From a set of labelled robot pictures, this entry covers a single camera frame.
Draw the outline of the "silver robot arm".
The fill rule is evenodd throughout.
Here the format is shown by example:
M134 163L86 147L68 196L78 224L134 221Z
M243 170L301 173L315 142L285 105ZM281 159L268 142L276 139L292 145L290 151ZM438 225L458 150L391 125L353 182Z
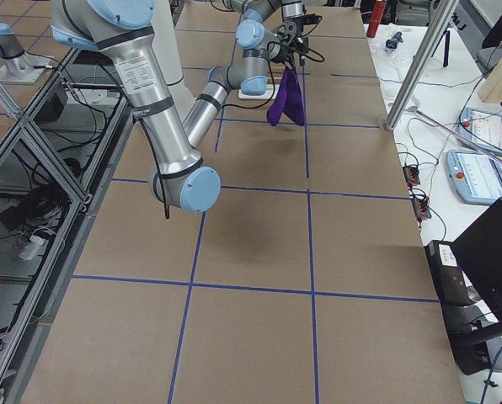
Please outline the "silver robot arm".
M308 13L303 1L293 0L257 0L238 1L222 0L222 11L237 12L245 19L265 23L277 11L281 15L281 24L274 32L284 37L305 37L309 35L322 21L323 17Z
M112 61L152 150L152 194L168 208L202 213L216 203L221 180L203 163L198 145L231 92L265 93L273 64L286 69L267 111L268 123L277 125L282 117L296 125L306 122L295 58L308 52L304 27L318 16L307 13L300 1L227 1L225 8L243 18L236 30L242 60L213 68L202 93L191 97L184 89L166 2L51 3L55 41Z

